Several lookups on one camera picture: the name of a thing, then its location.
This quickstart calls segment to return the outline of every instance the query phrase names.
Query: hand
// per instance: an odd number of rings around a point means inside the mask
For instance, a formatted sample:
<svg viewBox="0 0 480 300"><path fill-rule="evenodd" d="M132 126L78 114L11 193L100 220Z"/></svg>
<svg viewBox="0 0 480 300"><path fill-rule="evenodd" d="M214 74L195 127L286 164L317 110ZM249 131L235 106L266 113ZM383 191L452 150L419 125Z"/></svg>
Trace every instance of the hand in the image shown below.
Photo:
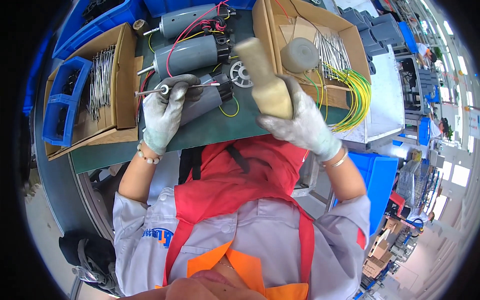
<svg viewBox="0 0 480 300"><path fill-rule="evenodd" d="M287 85L293 104L293 119L261 114L256 119L258 126L278 140L314 152L320 162L332 159L342 147L342 142L330 132L312 97L302 90L297 80L292 76L278 77Z"/></svg>
<svg viewBox="0 0 480 300"><path fill-rule="evenodd" d="M191 74L169 77L160 82L171 90L167 95L152 93L143 100L145 116L145 144L158 155L163 155L168 143L177 133L180 126L183 102L198 101L203 88L188 88L200 84L200 79Z"/></svg>

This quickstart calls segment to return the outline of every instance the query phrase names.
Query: wire rack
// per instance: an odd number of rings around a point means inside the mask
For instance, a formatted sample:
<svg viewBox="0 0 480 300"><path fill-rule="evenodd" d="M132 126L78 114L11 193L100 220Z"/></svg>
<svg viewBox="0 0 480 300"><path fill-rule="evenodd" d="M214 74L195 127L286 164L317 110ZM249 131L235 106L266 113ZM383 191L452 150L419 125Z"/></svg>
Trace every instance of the wire rack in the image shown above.
<svg viewBox="0 0 480 300"><path fill-rule="evenodd" d="M396 193L405 199L405 206L420 207L429 179L430 167L411 160L400 169Z"/></svg>

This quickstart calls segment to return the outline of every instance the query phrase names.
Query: metal rod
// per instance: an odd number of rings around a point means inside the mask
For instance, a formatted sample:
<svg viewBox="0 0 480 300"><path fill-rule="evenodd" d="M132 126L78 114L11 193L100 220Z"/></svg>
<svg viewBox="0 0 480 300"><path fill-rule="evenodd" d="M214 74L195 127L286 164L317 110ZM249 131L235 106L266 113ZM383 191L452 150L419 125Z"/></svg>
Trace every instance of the metal rod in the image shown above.
<svg viewBox="0 0 480 300"><path fill-rule="evenodd" d="M213 84L198 84L198 85L192 85L192 86L189 86L188 88L191 88L191 87L202 87L202 86L220 86L219 83L213 83ZM159 89L155 89L155 90L150 90L150 91L144 91L144 92L135 92L135 97L137 96L143 96L143 95L148 95L148 94L151 94L151 93L164 93L166 94L168 91L165 90L165 88L159 88Z"/></svg>
<svg viewBox="0 0 480 300"><path fill-rule="evenodd" d="M145 69L141 69L140 71L137 72L137 76L150 72L151 70L154 70L154 69L155 67L153 65L151 65L150 67L146 67Z"/></svg>

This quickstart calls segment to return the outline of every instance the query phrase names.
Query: gray motor housing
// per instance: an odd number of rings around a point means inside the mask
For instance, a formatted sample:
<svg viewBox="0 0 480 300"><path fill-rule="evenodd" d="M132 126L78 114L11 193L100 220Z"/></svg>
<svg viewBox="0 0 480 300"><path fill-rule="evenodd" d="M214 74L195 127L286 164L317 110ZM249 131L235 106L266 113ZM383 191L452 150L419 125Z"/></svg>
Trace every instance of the gray motor housing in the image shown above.
<svg viewBox="0 0 480 300"><path fill-rule="evenodd" d="M204 4L166 13L162 16L162 20L160 21L158 28L160 29L160 32L163 33L164 37L176 37L178 34L182 33L182 31L185 30L185 28L187 28L198 17L200 17L210 9L214 8L215 6L216 5L213 3ZM212 19L216 15L217 10L214 9L198 21Z"/></svg>
<svg viewBox="0 0 480 300"><path fill-rule="evenodd" d="M167 58L173 45L155 51L153 66L160 78L167 78ZM192 38L178 43L170 55L168 69L172 76L218 64L213 35Z"/></svg>
<svg viewBox="0 0 480 300"><path fill-rule="evenodd" d="M207 74L200 77L201 84L208 84L214 81L212 77ZM183 126L191 120L211 111L212 109L222 104L222 97L218 92L216 86L204 87L203 93L200 95L200 100L195 102L184 102L181 111L180 126Z"/></svg>

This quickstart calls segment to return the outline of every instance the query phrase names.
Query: metal pin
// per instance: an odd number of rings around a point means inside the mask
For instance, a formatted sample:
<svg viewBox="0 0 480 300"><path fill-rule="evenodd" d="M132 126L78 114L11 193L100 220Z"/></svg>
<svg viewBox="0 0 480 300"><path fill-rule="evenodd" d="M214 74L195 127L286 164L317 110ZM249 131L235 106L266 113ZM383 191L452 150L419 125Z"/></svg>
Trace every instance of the metal pin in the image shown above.
<svg viewBox="0 0 480 300"><path fill-rule="evenodd" d="M198 85L189 86L188 88L202 87L202 86L220 86L220 83L198 84ZM163 84L159 89L144 91L144 92L135 92L135 97L142 96L142 95L148 95L148 94L151 94L151 93L161 93L163 95L166 95L166 94L168 94L169 91L170 91L170 87L166 84Z"/></svg>

